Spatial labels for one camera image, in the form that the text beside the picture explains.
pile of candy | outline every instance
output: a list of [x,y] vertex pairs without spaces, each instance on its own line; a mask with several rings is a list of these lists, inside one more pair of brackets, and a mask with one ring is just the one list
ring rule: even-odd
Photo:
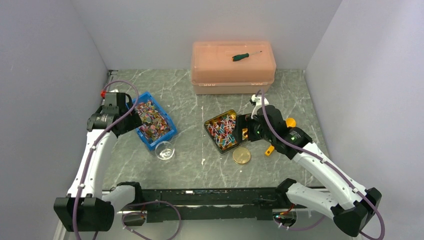
[[138,129],[150,144],[171,130],[167,121],[161,113],[156,110],[152,101],[149,100],[147,102],[141,102],[135,107],[135,109],[143,122],[143,125],[141,125]]
[[226,150],[237,143],[232,134],[235,126],[236,115],[229,113],[207,122],[206,129],[209,131],[216,145],[221,150]]

marble tabletop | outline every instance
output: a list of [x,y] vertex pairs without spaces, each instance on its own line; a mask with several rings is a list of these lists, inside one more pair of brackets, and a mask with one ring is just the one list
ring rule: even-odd
[[[269,143],[264,140],[242,144],[251,153],[247,164],[235,163],[232,151],[220,155],[203,122],[231,109],[238,114],[251,113],[251,94],[196,95],[187,69],[120,70],[114,79],[130,81],[140,94],[150,92],[172,118],[178,134],[171,140],[175,156],[170,162],[149,152],[135,131],[121,135],[112,150],[104,190],[126,181],[140,182],[144,189],[276,187],[286,178],[309,187],[322,186],[286,156],[276,151],[265,156]],[[116,83],[112,89],[135,97],[126,84]],[[297,127],[328,155],[302,70],[277,69],[265,96],[284,119],[294,118]]]

orange wire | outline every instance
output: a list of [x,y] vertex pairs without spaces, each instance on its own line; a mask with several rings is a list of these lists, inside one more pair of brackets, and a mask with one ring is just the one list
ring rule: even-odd
[[294,207],[295,207],[295,204],[294,204],[294,203],[292,203],[292,204],[291,204],[291,206],[290,206],[290,208],[289,208],[287,211],[280,212],[280,215],[287,215],[287,214],[289,214],[289,213],[290,213],[290,211],[291,211]]

yellow object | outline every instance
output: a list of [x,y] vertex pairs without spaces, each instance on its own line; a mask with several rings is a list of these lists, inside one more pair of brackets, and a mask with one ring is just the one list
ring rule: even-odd
[[295,121],[294,118],[291,118],[291,117],[289,117],[285,120],[285,124],[287,125],[288,128],[296,127],[296,121]]
[[268,149],[265,151],[265,155],[268,157],[273,153],[275,147],[273,145],[269,146]]

screwdriver handle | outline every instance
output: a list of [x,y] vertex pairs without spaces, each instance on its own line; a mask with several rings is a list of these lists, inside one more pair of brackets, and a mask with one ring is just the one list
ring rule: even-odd
[[249,53],[245,53],[245,54],[239,54],[239,55],[235,55],[232,57],[232,61],[233,62],[237,62],[240,61],[242,59],[248,58],[249,57]]

